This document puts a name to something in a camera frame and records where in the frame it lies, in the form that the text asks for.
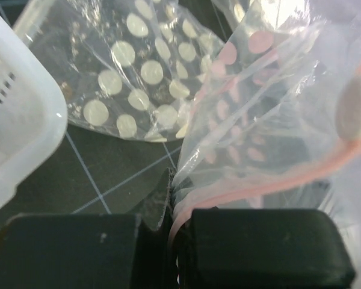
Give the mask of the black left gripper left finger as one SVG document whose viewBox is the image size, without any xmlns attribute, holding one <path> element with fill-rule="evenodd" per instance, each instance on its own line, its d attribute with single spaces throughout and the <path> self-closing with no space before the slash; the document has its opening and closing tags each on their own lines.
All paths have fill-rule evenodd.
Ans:
<svg viewBox="0 0 361 289">
<path fill-rule="evenodd" d="M 0 288 L 172 288 L 173 170 L 124 214 L 19 214 L 0 230 Z"/>
</svg>

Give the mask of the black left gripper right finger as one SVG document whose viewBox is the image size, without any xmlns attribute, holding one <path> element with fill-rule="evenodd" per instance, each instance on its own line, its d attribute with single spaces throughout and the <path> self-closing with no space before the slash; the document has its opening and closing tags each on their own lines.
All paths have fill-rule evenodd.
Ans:
<svg viewBox="0 0 361 289">
<path fill-rule="evenodd" d="M 200 205 L 173 223 L 181 288 L 351 288 L 356 269 L 323 210 L 330 183 L 232 208 Z"/>
</svg>

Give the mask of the pink-zipper clear zip bag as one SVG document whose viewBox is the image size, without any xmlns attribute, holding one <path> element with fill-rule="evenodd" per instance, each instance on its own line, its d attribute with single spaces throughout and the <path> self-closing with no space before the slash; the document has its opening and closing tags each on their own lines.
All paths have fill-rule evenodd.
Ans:
<svg viewBox="0 0 361 289">
<path fill-rule="evenodd" d="M 258 208 L 356 159 L 361 1 L 254 1 L 194 100 L 169 239 L 197 208 Z"/>
</svg>

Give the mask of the white perforated plastic basket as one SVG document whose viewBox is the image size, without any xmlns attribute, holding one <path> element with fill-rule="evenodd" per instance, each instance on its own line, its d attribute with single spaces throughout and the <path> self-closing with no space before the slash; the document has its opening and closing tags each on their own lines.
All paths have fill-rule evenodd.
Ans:
<svg viewBox="0 0 361 289">
<path fill-rule="evenodd" d="M 58 84 L 0 16 L 0 209 L 55 152 L 66 129 Z"/>
</svg>

